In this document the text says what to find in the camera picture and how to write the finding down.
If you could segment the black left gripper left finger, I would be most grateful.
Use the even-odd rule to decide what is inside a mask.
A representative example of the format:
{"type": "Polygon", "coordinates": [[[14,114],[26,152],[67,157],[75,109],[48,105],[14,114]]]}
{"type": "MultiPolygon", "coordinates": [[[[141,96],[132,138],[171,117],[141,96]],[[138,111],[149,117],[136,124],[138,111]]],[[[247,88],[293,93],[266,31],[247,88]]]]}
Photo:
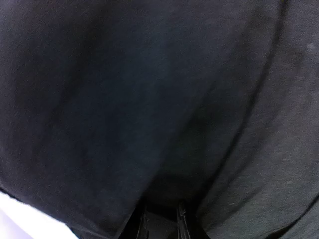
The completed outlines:
{"type": "Polygon", "coordinates": [[[135,239],[149,239],[147,206],[140,203],[137,206],[137,229],[135,239]]]}

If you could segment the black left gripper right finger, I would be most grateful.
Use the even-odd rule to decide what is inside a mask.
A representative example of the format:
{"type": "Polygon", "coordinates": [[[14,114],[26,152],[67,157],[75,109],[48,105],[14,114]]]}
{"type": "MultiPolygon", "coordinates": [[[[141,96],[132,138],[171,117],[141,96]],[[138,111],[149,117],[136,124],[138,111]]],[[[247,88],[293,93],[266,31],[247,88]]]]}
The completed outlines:
{"type": "Polygon", "coordinates": [[[206,239],[207,234],[196,217],[191,213],[187,203],[180,201],[177,208],[177,238],[206,239]]]}

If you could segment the black long sleeve shirt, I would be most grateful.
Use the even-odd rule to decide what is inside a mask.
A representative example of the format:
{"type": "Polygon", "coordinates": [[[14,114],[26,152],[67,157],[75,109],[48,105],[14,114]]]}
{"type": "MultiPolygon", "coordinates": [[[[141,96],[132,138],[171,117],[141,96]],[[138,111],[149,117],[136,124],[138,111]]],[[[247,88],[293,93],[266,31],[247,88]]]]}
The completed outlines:
{"type": "Polygon", "coordinates": [[[82,239],[319,236],[316,0],[3,0],[0,190],[82,239]]]}

